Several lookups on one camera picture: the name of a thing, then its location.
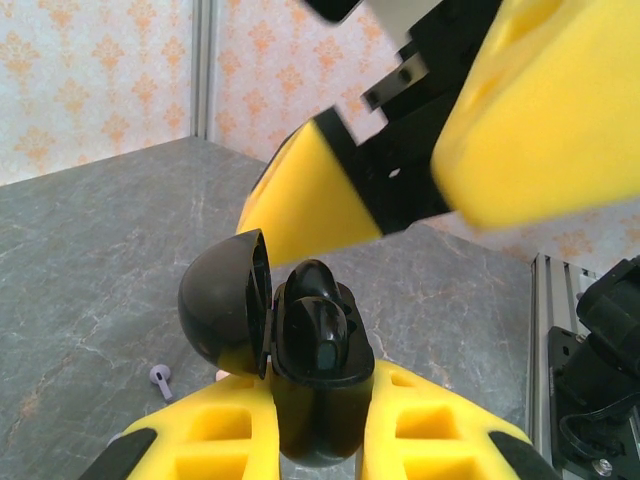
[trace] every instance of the metal frame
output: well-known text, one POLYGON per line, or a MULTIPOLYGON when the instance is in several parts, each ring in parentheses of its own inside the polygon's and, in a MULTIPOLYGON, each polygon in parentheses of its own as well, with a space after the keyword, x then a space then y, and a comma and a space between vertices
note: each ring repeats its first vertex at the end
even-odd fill
MULTIPOLYGON (((526 430, 536 450, 552 464, 547 334, 553 326, 578 334, 589 333, 576 316, 577 295, 584 292, 599 275, 543 254, 536 257, 532 270, 534 291, 529 337, 526 430)), ((638 409, 630 421, 640 456, 638 409)), ((562 476, 565 480, 580 480, 580 477, 566 470, 562 476)))
POLYGON ((212 85, 211 53, 215 51, 218 2, 193 0, 191 49, 191 135, 207 139, 212 85))

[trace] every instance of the marble table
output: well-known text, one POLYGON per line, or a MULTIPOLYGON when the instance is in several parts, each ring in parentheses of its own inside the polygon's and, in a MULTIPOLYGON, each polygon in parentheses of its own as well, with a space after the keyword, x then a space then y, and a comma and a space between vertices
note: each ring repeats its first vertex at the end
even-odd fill
MULTIPOLYGON (((0 188, 0 479, 77 478, 109 438, 213 381, 178 282, 233 235, 264 164, 183 139, 0 188)), ((426 225, 321 257, 389 359, 523 426, 530 267, 426 225)), ((274 272, 274 285, 286 271, 274 272)), ((352 478, 353 463, 283 478, 352 478)))

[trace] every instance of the open case lid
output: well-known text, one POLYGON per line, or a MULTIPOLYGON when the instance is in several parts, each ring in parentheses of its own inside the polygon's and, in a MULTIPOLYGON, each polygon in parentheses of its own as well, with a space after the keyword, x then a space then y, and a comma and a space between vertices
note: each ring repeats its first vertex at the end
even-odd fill
POLYGON ((178 292, 182 329, 193 348, 217 367, 264 378, 271 296, 262 233, 233 236, 209 248, 185 272, 178 292))

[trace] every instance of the black cable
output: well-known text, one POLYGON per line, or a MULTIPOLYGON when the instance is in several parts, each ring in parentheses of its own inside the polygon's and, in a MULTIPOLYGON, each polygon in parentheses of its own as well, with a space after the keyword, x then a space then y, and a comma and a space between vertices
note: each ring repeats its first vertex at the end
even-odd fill
POLYGON ((566 438, 571 446, 582 456, 594 460, 602 458, 607 452, 605 450, 595 448, 580 439, 580 437, 576 435, 575 430, 571 427, 570 423, 585 421, 593 425, 610 417, 627 413, 635 405, 640 405, 640 392, 632 393, 631 395, 628 395, 621 400, 613 402, 611 405, 594 412, 565 415, 560 420, 560 432, 562 432, 564 438, 566 438))

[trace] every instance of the patterned wallpaper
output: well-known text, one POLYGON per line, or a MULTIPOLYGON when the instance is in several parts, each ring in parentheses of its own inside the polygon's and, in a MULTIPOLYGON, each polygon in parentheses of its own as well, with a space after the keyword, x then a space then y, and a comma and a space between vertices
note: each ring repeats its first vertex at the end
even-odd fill
POLYGON ((189 135, 190 0, 0 0, 0 185, 189 135))
MULTIPOLYGON (((220 7, 210 138, 268 161, 286 135, 336 103, 360 140, 382 127, 359 96, 395 67, 395 48, 364 6, 337 28, 299 0, 220 7)), ((427 223, 523 260, 541 251, 600 272, 640 254, 640 201, 490 234, 456 214, 427 223)))

